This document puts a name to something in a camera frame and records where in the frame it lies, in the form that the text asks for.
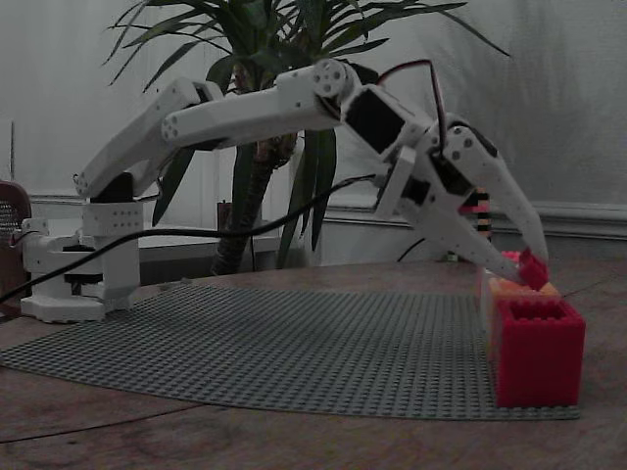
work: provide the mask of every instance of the table surface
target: table surface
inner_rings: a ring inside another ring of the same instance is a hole
[[[202,280],[222,287],[472,293],[456,263],[320,267]],[[0,468],[610,469],[627,461],[627,262],[554,261],[588,322],[576,421],[438,422],[200,405],[0,368]],[[159,287],[143,288],[150,297]],[[51,334],[21,318],[0,349]]]

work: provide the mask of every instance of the pink lego brick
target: pink lego brick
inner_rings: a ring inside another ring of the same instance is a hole
[[[520,261],[520,252],[501,252],[501,255],[507,259],[511,259],[513,262]]]
[[[461,206],[458,209],[459,213],[480,213],[489,212],[490,204],[480,203],[478,206]]]
[[[501,301],[494,328],[497,406],[577,404],[586,322],[567,302]]]
[[[549,282],[547,266],[537,259],[529,249],[520,254],[518,274],[534,291],[539,291]]]

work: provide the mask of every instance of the robotic arm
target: robotic arm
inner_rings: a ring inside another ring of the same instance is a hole
[[[389,167],[374,181],[378,216],[399,212],[425,238],[524,284],[519,266],[481,237],[459,208],[475,187],[486,188],[530,252],[546,262],[539,216],[496,148],[461,119],[447,121],[442,146],[438,123],[423,110],[411,110],[379,86],[362,85],[352,68],[333,60],[288,71],[271,89],[226,99],[213,83],[179,79],[74,179],[77,193],[89,201],[82,234],[51,239],[41,220],[24,222],[24,231],[37,233],[24,246],[24,264],[33,274],[45,273],[63,258],[74,260],[77,252],[139,230],[142,204],[136,198],[159,180],[180,148],[210,151],[345,125]],[[138,252],[137,242],[126,244],[99,263],[33,288],[23,311],[44,321],[79,321],[126,306],[139,285]]]

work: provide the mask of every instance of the lego baseplate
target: lego baseplate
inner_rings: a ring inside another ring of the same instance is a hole
[[[497,408],[474,298],[182,285],[2,352],[3,365],[260,409],[441,420],[575,419]]]

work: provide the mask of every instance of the black cable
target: black cable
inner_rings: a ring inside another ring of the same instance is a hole
[[[358,176],[355,178],[348,178],[344,181],[339,182],[332,188],[320,193],[318,196],[313,198],[311,201],[306,203],[297,211],[293,211],[288,213],[287,215],[271,222],[267,225],[262,225],[257,228],[253,228],[252,230],[247,230],[243,232],[224,232],[220,230],[203,230],[203,229],[194,229],[194,228],[156,228],[152,230],[142,230],[139,232],[129,233],[128,235],[124,235],[123,237],[118,238],[115,242],[110,243],[109,245],[101,248],[100,250],[96,250],[95,252],[91,252],[89,255],[78,259],[67,266],[60,267],[59,269],[55,269],[54,271],[49,272],[48,274],[44,274],[36,279],[32,279],[21,286],[13,289],[12,291],[3,294],[0,297],[0,305],[7,302],[12,297],[16,296],[20,292],[23,292],[33,286],[41,284],[43,282],[49,281],[50,279],[54,279],[57,276],[61,276],[66,274],[78,267],[87,264],[88,262],[101,257],[104,253],[111,251],[114,248],[117,248],[124,243],[131,242],[133,240],[139,240],[140,238],[146,237],[198,237],[198,238],[248,238],[248,237],[256,237],[258,235],[262,235],[264,233],[275,230],[279,227],[282,227],[286,223],[291,222],[292,220],[297,219],[305,212],[311,210],[313,207],[317,206],[319,203],[325,201],[331,194],[346,188],[347,186],[351,186],[352,184],[359,183],[361,181],[370,181],[374,178],[374,174],[369,174],[366,176]]]
[[[438,130],[440,133],[440,152],[444,154],[444,148],[446,146],[447,138],[447,123],[446,113],[444,111],[444,103],[442,101],[442,93],[440,92],[440,84],[438,83],[438,75],[435,72],[433,63],[428,59],[420,59],[418,61],[405,62],[404,64],[398,64],[395,67],[385,71],[379,79],[376,81],[377,85],[381,85],[391,75],[398,71],[404,71],[405,69],[411,69],[413,67],[428,66],[431,70],[431,86],[433,88],[433,97],[435,99],[436,112],[438,114]]]
[[[396,260],[396,262],[401,262],[403,259],[405,259],[405,257],[411,253],[411,250],[413,250],[415,247],[417,247],[418,245],[420,245],[421,243],[426,242],[426,238],[421,238],[420,240],[418,240],[417,242],[415,242],[413,245],[411,245],[409,248],[407,248],[405,250],[405,252],[401,255],[400,258],[398,258]]]

